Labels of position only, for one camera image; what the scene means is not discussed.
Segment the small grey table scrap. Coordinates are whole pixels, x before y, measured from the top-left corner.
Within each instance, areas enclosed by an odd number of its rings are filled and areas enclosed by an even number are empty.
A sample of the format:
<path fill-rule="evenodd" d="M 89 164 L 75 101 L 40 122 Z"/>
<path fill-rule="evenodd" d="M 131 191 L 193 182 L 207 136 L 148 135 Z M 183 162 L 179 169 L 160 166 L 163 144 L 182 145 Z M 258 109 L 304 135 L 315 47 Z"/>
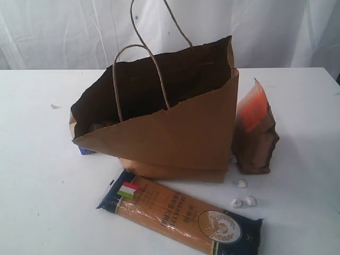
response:
<path fill-rule="evenodd" d="M 59 109 L 59 108 L 61 108 L 61 106 L 54 105 L 54 104 L 51 104 L 50 106 L 51 106 L 52 109 Z"/>

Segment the small brown coffee pouch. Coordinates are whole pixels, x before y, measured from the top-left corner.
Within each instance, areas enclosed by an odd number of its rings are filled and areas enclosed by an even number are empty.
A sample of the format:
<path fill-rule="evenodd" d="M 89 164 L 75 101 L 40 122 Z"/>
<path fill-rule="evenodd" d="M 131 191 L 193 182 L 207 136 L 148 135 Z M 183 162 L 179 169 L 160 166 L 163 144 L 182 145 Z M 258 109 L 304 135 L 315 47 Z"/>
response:
<path fill-rule="evenodd" d="M 276 122 L 258 80 L 237 104 L 231 150 L 242 174 L 270 173 L 270 160 L 279 141 Z"/>

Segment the large brown paper bag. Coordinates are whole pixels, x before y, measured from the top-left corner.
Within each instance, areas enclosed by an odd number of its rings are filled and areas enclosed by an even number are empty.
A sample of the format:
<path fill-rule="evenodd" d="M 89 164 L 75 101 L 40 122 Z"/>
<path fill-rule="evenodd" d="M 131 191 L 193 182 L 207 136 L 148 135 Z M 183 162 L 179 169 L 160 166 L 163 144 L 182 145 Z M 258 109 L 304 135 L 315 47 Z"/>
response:
<path fill-rule="evenodd" d="M 148 179 L 222 183 L 238 85 L 231 36 L 133 62 L 115 59 L 71 106 L 72 141 Z"/>

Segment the small milk carton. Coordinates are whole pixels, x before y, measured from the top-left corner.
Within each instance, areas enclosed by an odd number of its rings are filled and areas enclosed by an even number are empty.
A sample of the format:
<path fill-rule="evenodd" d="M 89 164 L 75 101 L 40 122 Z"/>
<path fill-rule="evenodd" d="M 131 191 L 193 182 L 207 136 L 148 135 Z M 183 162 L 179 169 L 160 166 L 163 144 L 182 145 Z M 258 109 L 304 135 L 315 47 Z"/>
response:
<path fill-rule="evenodd" d="M 85 148 L 82 148 L 82 147 L 79 147 L 79 150 L 80 150 L 81 155 L 89 155 L 89 154 L 96 153 L 95 151 L 85 149 Z"/>

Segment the spaghetti packet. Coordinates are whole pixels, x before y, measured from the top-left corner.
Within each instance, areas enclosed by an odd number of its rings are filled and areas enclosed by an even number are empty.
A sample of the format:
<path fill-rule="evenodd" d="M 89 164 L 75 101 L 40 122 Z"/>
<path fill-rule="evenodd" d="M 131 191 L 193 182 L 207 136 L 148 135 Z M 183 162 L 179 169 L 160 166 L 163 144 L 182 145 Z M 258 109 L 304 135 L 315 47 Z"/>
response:
<path fill-rule="evenodd" d="M 205 254 L 257 254 L 252 220 L 122 170 L 98 205 Z"/>

